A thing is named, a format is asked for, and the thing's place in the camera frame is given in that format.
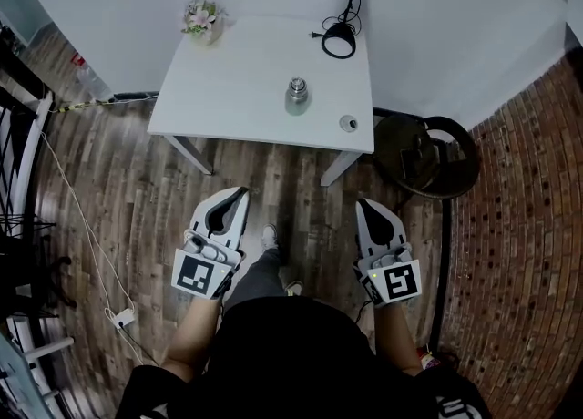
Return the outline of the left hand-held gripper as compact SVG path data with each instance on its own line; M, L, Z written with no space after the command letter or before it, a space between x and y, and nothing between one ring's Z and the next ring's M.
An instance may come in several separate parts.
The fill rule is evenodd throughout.
M172 287L207 300L224 295L242 262L239 246L249 207L247 188L222 189L196 207L191 230L175 252Z

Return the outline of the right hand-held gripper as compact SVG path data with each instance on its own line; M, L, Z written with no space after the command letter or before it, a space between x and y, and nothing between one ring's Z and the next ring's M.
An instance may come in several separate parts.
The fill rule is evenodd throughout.
M358 282L375 308L422 294L419 260L414 260L399 217L379 202L356 203L358 247L363 259L354 264ZM390 249L374 255L379 249Z

